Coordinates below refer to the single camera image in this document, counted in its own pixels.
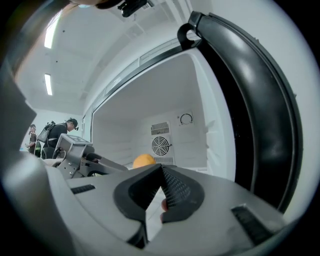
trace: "ventilation fan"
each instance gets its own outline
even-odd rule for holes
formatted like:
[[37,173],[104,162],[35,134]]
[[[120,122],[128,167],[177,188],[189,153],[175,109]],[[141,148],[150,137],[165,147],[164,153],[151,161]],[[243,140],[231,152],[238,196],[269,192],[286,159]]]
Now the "ventilation fan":
[[171,144],[169,134],[161,134],[151,137],[151,154],[157,164],[175,164],[174,149]]
[[152,150],[158,156],[164,156],[169,152],[169,147],[172,144],[169,144],[168,141],[161,136],[155,137],[152,141]]

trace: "white wall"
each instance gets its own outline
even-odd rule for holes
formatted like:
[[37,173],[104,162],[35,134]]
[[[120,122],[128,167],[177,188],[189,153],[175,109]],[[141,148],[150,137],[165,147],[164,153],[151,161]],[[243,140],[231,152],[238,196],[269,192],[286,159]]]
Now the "white wall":
[[[170,142],[174,151],[175,165],[198,168],[207,166],[204,114],[198,104],[158,114],[136,122],[132,136],[132,159],[141,154],[153,154],[151,126],[169,122]],[[179,126],[177,116],[192,112],[194,124]]]
[[130,123],[116,123],[93,119],[92,142],[94,152],[120,165],[132,162],[132,127]]
[[[70,135],[75,135],[82,137],[82,117],[80,115],[74,115],[69,113],[61,113],[61,112],[55,112],[55,111],[49,111],[44,109],[33,109],[36,112],[36,117],[32,121],[31,124],[34,124],[36,127],[35,133],[38,135],[41,133],[43,128],[47,125],[48,122],[54,121],[56,124],[64,123],[69,118],[74,118],[78,121],[79,130],[73,130],[71,132],[68,132]],[[25,146],[25,143],[29,144],[30,136],[28,135],[29,130],[27,131],[26,135],[24,136],[23,142],[21,144],[22,151],[27,151],[28,149]]]

